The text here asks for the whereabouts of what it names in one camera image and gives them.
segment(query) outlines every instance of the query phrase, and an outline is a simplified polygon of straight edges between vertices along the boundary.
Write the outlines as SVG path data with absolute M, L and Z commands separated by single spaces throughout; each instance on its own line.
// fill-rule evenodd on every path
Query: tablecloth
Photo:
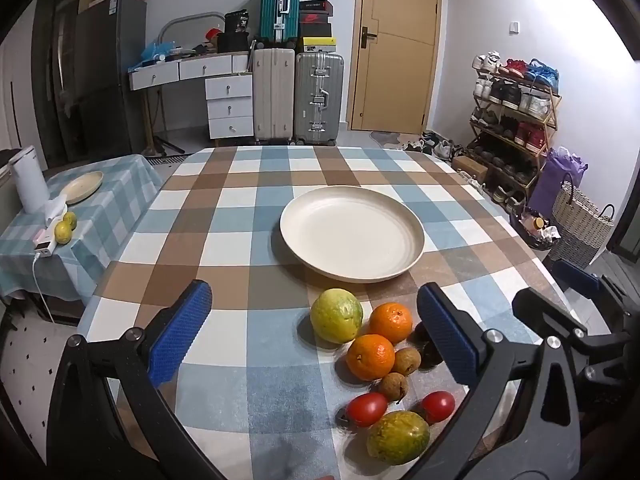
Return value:
M 354 285 L 296 260 L 278 227 L 284 206 L 337 184 L 385 193 L 417 214 L 426 244 L 409 272 Z M 190 156 L 110 264 L 79 331 L 95 341 L 144 327 L 194 278 L 212 287 L 212 311 L 161 391 L 230 480 L 395 479 L 408 468 L 370 458 L 366 431 L 353 434 L 335 423 L 336 411 L 369 385 L 348 373 L 340 358 L 347 346 L 327 346 L 314 336 L 308 310 L 323 290 L 350 290 L 365 317 L 379 304 L 399 301 L 417 320 L 418 287 L 435 281 L 482 327 L 520 342 L 538 337 L 511 314 L 516 291 L 532 286 L 562 303 L 545 267 L 491 203 L 447 164 L 395 150 L 251 146 Z M 411 409 L 437 389 L 458 402 L 465 395 L 444 364 L 408 379 L 409 394 L 390 410 Z M 116 405 L 130 441 L 151 454 L 122 391 Z M 443 425 L 432 427 L 434 436 Z
M 56 197 L 66 184 L 90 171 L 101 171 L 104 177 L 93 195 L 69 206 L 78 217 L 71 241 L 35 266 L 43 294 L 84 304 L 162 186 L 162 178 L 143 156 L 127 155 L 51 177 L 47 182 L 50 196 Z M 32 240 L 43 227 L 44 208 L 33 214 L 22 210 L 0 236 L 0 296 L 17 290 L 37 293 L 31 273 Z

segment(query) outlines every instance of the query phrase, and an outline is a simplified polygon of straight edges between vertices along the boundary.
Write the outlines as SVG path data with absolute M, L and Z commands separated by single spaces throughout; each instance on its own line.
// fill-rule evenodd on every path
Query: purple bag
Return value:
M 534 209 L 546 218 L 551 218 L 556 196 L 562 187 L 564 174 L 569 173 L 574 181 L 574 186 L 580 187 L 582 176 L 588 167 L 589 165 L 584 164 L 579 156 L 570 153 L 564 146 L 560 146 L 557 150 L 552 148 L 546 156 L 545 167 L 542 168 L 527 207 Z

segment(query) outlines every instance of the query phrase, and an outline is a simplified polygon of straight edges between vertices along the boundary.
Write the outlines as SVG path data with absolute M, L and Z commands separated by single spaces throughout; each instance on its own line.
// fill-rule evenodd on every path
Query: drawer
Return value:
M 254 100 L 251 97 L 231 97 L 207 101 L 209 119 L 247 117 L 254 114 Z
M 254 118 L 252 116 L 209 120 L 209 137 L 211 139 L 247 137 L 253 136 L 253 134 Z
M 180 79 L 231 74 L 231 56 L 211 56 L 180 62 Z
M 249 53 L 247 54 L 234 54 L 233 61 L 231 62 L 231 71 L 234 74 L 239 72 L 246 72 L 249 66 Z
M 227 97 L 251 97 L 253 92 L 253 76 L 234 75 L 217 77 L 205 81 L 207 99 L 225 99 Z
M 163 85 L 173 81 L 180 81 L 177 61 L 145 66 L 140 70 L 129 73 L 129 86 L 132 90 Z

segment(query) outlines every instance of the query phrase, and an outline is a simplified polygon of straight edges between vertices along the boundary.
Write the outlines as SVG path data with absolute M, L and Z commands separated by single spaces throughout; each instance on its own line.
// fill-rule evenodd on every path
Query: cardboard box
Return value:
M 453 163 L 451 167 L 454 170 L 462 170 L 466 171 L 469 175 L 474 177 L 480 184 L 484 182 L 486 178 L 486 172 L 489 170 L 488 167 L 483 166 L 479 162 L 474 161 L 472 158 L 468 156 L 457 156 L 453 159 Z

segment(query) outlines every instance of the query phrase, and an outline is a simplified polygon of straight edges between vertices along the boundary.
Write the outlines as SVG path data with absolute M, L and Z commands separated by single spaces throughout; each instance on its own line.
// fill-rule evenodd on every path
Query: orange fruit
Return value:
M 413 329 L 411 313 L 400 303 L 383 303 L 369 317 L 369 331 L 386 337 L 394 345 L 406 339 Z
M 394 366 L 393 345 L 378 334 L 361 335 L 347 350 L 347 366 L 361 381 L 374 381 L 387 375 Z

